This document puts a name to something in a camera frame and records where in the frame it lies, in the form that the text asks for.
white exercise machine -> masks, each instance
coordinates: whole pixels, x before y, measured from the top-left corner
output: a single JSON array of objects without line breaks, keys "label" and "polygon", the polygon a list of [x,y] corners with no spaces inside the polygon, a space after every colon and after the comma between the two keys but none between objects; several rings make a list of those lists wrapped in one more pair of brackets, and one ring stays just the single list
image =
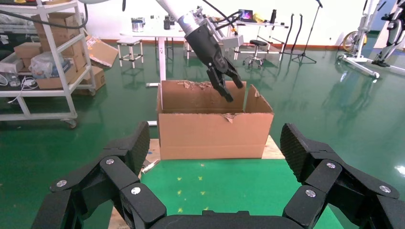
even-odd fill
[{"label": "white exercise machine", "polygon": [[397,10],[390,14],[390,15],[385,15],[382,17],[382,20],[389,21],[388,24],[388,30],[389,30],[389,36],[388,36],[388,41],[387,41],[387,46],[381,50],[381,52],[376,56],[374,60],[370,60],[368,58],[365,58],[362,55],[362,48],[364,45],[364,39],[366,38],[366,35],[370,32],[371,25],[374,22],[375,16],[377,15],[378,11],[381,10],[381,8],[385,5],[385,1],[379,0],[378,4],[374,8],[374,11],[372,12],[373,6],[375,5],[375,0],[370,0],[370,4],[368,3],[368,0],[366,0],[363,8],[363,17],[360,21],[360,26],[359,30],[357,32],[357,35],[353,39],[353,48],[352,51],[349,53],[342,53],[340,54],[339,58],[352,64],[353,66],[359,68],[363,72],[366,72],[376,78],[380,77],[380,74],[376,71],[373,71],[366,66],[363,66],[359,63],[366,63],[369,62],[371,64],[387,68],[395,73],[399,74],[404,74],[405,75],[405,69],[395,67],[395,66],[390,66],[389,64],[386,63],[386,60],[392,55],[392,53],[399,47],[401,44],[402,40],[405,37],[405,0],[397,0],[397,5],[398,8]]}]

black stool seat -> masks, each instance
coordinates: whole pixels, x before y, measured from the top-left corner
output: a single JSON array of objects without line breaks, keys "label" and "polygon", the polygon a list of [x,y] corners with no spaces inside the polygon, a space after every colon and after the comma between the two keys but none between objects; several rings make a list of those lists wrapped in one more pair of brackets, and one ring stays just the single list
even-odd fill
[{"label": "black stool seat", "polygon": [[258,41],[258,40],[250,40],[251,44],[257,45],[257,46],[266,46],[267,43],[263,41]]}]

stool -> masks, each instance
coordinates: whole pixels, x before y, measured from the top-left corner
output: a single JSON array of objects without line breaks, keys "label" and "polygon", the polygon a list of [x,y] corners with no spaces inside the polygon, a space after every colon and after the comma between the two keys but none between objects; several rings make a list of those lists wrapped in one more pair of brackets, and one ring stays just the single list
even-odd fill
[{"label": "stool", "polygon": [[259,51],[259,46],[266,46],[267,43],[263,42],[263,41],[258,41],[258,40],[250,40],[250,43],[254,44],[256,47],[255,54],[253,56],[246,57],[242,64],[245,65],[246,59],[250,59],[249,64],[247,65],[248,67],[253,66],[253,63],[257,63],[259,68],[261,68],[263,65],[263,58],[257,57],[257,52]]},{"label": "stool", "polygon": [[[140,44],[140,54],[135,54],[135,55],[137,55],[137,57],[134,58],[133,47],[136,44]],[[124,39],[117,41],[117,45],[118,45],[119,66],[122,67],[122,61],[129,61],[129,62],[132,62],[132,68],[135,68],[135,61],[139,58],[141,58],[142,63],[143,63],[142,39],[138,39],[135,37],[126,37]],[[127,54],[125,56],[121,56],[121,50],[120,50],[121,45],[128,46],[129,54]]]}]

white metal shelf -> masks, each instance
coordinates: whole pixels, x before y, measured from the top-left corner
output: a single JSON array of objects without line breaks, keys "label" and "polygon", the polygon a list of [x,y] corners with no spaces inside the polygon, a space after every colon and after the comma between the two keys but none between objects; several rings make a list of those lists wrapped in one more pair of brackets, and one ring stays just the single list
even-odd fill
[{"label": "white metal shelf", "polygon": [[[1,5],[0,10],[14,12],[14,13],[27,13],[27,14],[39,14],[42,21],[48,22],[47,14],[51,12],[57,12],[69,8],[75,9],[75,16],[78,22],[81,21],[79,7],[77,5],[77,1],[73,0],[67,3],[61,3],[57,5],[42,5],[41,0],[36,0],[37,6],[17,6],[17,5]],[[49,42],[49,46],[51,48],[51,53],[55,61],[56,68],[58,70],[59,78],[62,83],[61,90],[32,90],[32,91],[0,91],[0,97],[17,97],[17,101],[21,107],[23,114],[0,114],[0,121],[13,121],[13,120],[36,120],[36,119],[60,119],[62,121],[66,121],[71,125],[72,128],[76,126],[75,118],[77,118],[77,112],[75,109],[75,105],[73,104],[73,100],[71,97],[71,93],[76,89],[89,89],[94,90],[96,87],[96,82],[94,80],[93,70],[91,68],[90,57],[87,50],[87,44],[85,40],[85,32],[84,29],[80,29],[80,34],[69,40],[68,42],[60,45],[59,47],[56,46],[55,40],[53,39],[53,34],[51,31],[51,27],[49,25],[43,25],[46,38]],[[77,80],[73,83],[68,83],[66,81],[66,76],[64,74],[64,70],[62,67],[62,60],[59,58],[59,54],[73,45],[76,42],[82,43],[84,52],[85,52],[85,59],[86,59],[86,66],[84,72],[77,78]],[[79,85],[80,82],[83,80],[84,76],[90,74],[91,84],[89,85]],[[57,97],[63,96],[67,100],[67,104],[69,106],[70,112],[68,113],[41,113],[41,114],[31,114],[27,105],[25,104],[24,97]]]},{"label": "white metal shelf", "polygon": [[1,5],[0,10],[4,10],[10,13],[27,13],[27,14],[38,14],[38,9],[43,8],[44,13],[58,12],[61,10],[66,10],[77,6],[77,1],[72,0],[70,2],[55,4],[55,5],[42,5],[37,6],[21,6],[21,5]]}]

laptop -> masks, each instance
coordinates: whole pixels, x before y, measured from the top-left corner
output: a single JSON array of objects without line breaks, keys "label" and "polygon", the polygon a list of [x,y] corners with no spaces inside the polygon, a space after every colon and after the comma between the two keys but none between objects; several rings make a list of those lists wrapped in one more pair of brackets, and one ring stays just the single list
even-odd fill
[{"label": "laptop", "polygon": [[244,22],[256,22],[253,20],[253,10],[239,10],[242,13],[240,20]]}]

